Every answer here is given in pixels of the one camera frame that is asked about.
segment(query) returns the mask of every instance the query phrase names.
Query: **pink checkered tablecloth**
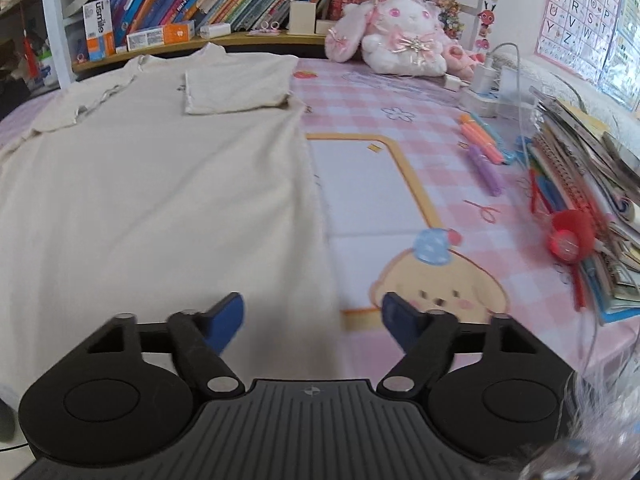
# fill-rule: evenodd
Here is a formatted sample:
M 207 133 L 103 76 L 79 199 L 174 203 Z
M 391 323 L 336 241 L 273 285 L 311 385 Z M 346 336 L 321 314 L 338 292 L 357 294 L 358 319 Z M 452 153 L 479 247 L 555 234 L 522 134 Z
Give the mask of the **pink checkered tablecloth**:
M 456 123 L 456 95 L 434 83 L 373 75 L 363 64 L 300 60 L 294 93 L 311 107 L 307 133 L 379 134 L 396 140 L 447 228 L 463 235 L 460 252 L 495 276 L 511 314 L 574 367 L 580 367 L 594 330 L 591 312 L 574 310 L 565 269 L 543 246 L 529 214 L 524 174 L 500 167 L 508 190 L 488 195 L 466 165 Z M 0 123 L 0 145 L 25 131 L 56 92 L 23 104 Z M 495 123 L 505 138 L 517 124 Z M 606 362 L 634 341 L 637 322 L 598 330 L 593 362 Z M 375 384 L 401 357 L 384 330 L 351 332 L 342 340 L 346 373 Z

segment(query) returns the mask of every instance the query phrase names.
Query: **wooden shelf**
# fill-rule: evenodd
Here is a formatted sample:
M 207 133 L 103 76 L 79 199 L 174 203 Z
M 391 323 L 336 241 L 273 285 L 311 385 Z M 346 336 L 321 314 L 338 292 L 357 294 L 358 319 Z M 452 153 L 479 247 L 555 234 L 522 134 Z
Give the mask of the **wooden shelf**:
M 85 70 L 91 70 L 92 68 L 98 68 L 100 66 L 107 66 L 113 63 L 133 59 L 137 56 L 144 56 L 146 54 L 154 55 L 164 54 L 166 52 L 180 52 L 181 50 L 197 50 L 207 43 L 215 43 L 221 46 L 259 46 L 275 44 L 324 45 L 324 35 L 311 34 L 308 36 L 302 36 L 299 34 L 287 34 L 286 32 L 281 32 L 277 36 L 248 36 L 246 32 L 233 32 L 227 36 L 220 36 L 219 38 L 213 38 L 212 40 L 203 40 L 202 38 L 196 37 L 193 40 L 185 41 L 184 43 L 152 46 L 149 48 L 134 50 L 133 52 L 114 54 L 114 56 L 109 56 L 100 61 L 87 61 L 84 63 L 75 62 L 72 65 L 72 69 L 75 73 L 80 73 Z

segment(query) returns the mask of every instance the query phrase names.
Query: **rabbit ear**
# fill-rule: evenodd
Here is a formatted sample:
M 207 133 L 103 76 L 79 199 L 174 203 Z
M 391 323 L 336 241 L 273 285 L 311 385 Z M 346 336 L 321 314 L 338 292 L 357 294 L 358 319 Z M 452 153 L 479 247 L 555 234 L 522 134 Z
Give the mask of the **rabbit ear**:
M 367 28 L 367 19 L 373 11 L 373 3 L 365 2 L 350 10 L 324 38 L 324 51 L 331 61 L 344 63 L 356 53 Z

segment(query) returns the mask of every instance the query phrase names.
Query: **stuffed rabbit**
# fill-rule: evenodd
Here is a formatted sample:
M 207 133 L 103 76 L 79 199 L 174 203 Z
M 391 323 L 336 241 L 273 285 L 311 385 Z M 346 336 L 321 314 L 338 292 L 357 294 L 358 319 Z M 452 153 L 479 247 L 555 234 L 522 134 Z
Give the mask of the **stuffed rabbit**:
M 424 0 L 371 0 L 347 6 L 327 34 L 327 57 L 345 62 L 362 42 L 362 58 L 374 72 L 444 75 L 447 63 L 436 37 L 439 13 Z

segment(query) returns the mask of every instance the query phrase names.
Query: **flower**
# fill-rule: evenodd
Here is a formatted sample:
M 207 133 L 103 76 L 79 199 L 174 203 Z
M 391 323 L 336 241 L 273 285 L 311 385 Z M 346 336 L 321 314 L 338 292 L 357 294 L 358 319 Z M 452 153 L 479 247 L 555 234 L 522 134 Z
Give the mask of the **flower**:
M 403 112 L 400 108 L 382 108 L 382 111 L 386 114 L 386 116 L 395 121 L 396 119 L 400 119 L 405 123 L 413 123 L 415 115 L 411 112 Z

